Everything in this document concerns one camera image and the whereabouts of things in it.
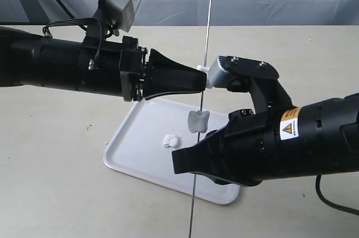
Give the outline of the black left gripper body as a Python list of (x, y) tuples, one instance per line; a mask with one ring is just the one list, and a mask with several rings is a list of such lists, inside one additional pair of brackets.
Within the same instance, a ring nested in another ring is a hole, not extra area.
[(121, 42), (85, 37), (78, 58), (78, 91), (141, 101), (147, 53), (130, 36)]

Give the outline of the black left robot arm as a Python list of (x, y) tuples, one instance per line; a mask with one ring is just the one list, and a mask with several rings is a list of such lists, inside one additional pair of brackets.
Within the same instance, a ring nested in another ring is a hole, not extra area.
[(206, 74), (131, 36), (82, 42), (1, 28), (1, 86), (31, 85), (122, 97), (127, 102), (206, 89)]

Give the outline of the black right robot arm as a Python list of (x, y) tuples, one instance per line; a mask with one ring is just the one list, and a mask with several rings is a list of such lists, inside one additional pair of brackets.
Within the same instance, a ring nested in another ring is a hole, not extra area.
[(192, 147), (172, 153), (175, 174), (219, 185), (358, 171), (358, 95), (255, 114), (239, 109)]

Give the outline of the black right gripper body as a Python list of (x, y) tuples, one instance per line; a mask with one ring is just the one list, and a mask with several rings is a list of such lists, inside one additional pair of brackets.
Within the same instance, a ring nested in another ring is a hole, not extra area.
[(283, 177), (279, 124), (282, 109), (251, 115), (247, 109), (229, 114), (228, 123), (205, 136), (204, 175), (218, 185), (257, 186)]

